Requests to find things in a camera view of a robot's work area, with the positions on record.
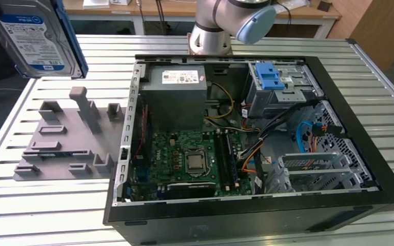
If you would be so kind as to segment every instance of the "blue drive bay latch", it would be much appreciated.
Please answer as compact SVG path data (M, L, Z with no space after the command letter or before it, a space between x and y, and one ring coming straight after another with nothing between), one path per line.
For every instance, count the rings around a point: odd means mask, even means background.
M280 72L273 63L257 63L256 68L264 90L284 90L286 88L285 83L280 81Z

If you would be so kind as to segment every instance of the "hard drive label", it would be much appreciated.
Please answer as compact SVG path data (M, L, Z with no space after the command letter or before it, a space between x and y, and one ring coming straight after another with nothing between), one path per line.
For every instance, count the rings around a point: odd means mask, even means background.
M39 70L62 70L66 66L55 43L47 38L43 18L4 14L0 23L27 63Z

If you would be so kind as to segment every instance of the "desk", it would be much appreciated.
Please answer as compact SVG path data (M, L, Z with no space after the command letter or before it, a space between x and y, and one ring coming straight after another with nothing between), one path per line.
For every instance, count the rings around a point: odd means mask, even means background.
M317 9L320 0L313 0L313 7L301 7L292 10L292 24L318 25L314 38L326 38L336 20L342 16L334 7L329 12ZM137 35L145 35L143 20L135 0L129 6L111 5L107 9L83 9L83 0L64 0L71 20L84 21L133 21ZM167 22L195 22L195 3L183 3L175 0L163 0L162 8ZM143 0L143 13L146 21L159 21L155 0ZM276 24L286 24L288 12L277 15Z
M84 86L98 107L127 105L135 54L186 54L187 39L79 35L78 40L90 64L87 78L32 79L0 130L0 245L129 246L114 228L102 223L109 179L18 182L14 170L42 119L38 109L43 100L76 107L68 93L72 86ZM394 86L358 46L342 39L265 38L252 46L233 40L233 50L236 55L310 55L321 59L394 172ZM394 244L394 211L377 213L334 232L245 238L217 245L348 246L360 242Z

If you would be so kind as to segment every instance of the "motherboard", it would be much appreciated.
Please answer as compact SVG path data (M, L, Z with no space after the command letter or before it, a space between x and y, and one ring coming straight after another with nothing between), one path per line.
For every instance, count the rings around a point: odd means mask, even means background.
M141 199L163 200L166 189L187 194L193 186L215 190L215 197L250 195L248 175L236 165L241 150L237 131L155 133L150 166L137 168Z

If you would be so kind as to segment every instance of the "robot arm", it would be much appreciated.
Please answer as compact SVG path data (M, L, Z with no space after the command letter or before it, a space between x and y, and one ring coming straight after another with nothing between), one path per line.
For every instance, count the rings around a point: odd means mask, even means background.
M270 0L199 0L190 37L193 54L218 55L232 50L232 38L250 45L270 31L276 9Z

